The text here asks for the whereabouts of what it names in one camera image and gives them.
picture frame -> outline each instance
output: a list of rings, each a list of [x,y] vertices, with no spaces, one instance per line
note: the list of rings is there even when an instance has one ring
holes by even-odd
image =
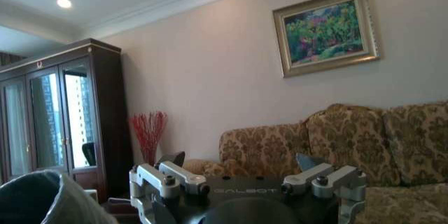
[[[273,21],[284,78],[380,59],[368,0],[309,0]]]

patterned sofa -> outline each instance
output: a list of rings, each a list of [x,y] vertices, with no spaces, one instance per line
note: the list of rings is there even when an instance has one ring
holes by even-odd
[[[192,159],[207,176],[299,173],[296,152],[368,175],[356,223],[448,223],[448,101],[388,110],[335,104],[296,124],[224,132],[220,163]]]

glass cabinet door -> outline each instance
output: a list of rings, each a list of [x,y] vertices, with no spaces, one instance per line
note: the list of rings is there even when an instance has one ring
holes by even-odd
[[[96,166],[95,106],[91,71],[87,58],[60,65],[65,115],[69,169]]]
[[[31,131],[36,168],[67,171],[65,138],[57,68],[29,74]]]
[[[1,83],[1,112],[7,177],[31,172],[31,147],[27,123],[25,78]]]

recessed light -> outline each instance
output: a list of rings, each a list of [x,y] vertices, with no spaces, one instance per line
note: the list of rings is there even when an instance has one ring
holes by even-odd
[[[57,0],[57,5],[61,8],[68,9],[72,7],[72,2],[69,0]]]

gold picture frame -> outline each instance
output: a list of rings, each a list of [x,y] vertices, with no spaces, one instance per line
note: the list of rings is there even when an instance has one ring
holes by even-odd
[[[309,0],[273,20],[284,78],[380,59],[368,0]]]

